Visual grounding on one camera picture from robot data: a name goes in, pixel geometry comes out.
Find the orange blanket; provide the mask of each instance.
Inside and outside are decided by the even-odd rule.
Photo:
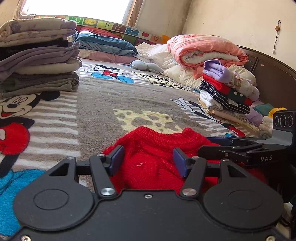
[[[227,39],[214,35],[187,34],[175,36],[168,41],[168,51],[178,64],[184,68],[192,68],[195,79],[202,76],[204,62],[215,59],[215,57],[213,58],[215,54],[225,67],[232,64],[244,65],[248,61],[248,56],[238,46]],[[229,60],[231,56],[236,56],[239,61],[234,61],[233,58]]]

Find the brown bed frame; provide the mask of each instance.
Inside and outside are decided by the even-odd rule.
[[[245,68],[256,77],[260,101],[276,108],[296,109],[296,71],[264,53],[239,47],[249,56]]]

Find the window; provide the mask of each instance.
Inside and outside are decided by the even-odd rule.
[[[133,0],[27,0],[23,12],[36,15],[68,15],[125,24]]]

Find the yellow plush toy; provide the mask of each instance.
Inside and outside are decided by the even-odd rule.
[[[273,118],[273,116],[274,116],[274,113],[275,112],[277,112],[277,111],[279,111],[279,110],[286,110],[286,108],[273,108],[273,109],[271,109],[271,111],[269,112],[269,114],[268,114],[268,117],[269,118]]]

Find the folded purple clothing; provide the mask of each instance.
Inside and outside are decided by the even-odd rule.
[[[27,49],[0,61],[0,83],[17,69],[29,65],[63,63],[78,56],[79,42],[69,42],[69,47],[47,46]]]
[[[203,73],[224,84],[229,83],[234,75],[233,72],[221,65],[218,59],[205,61]]]

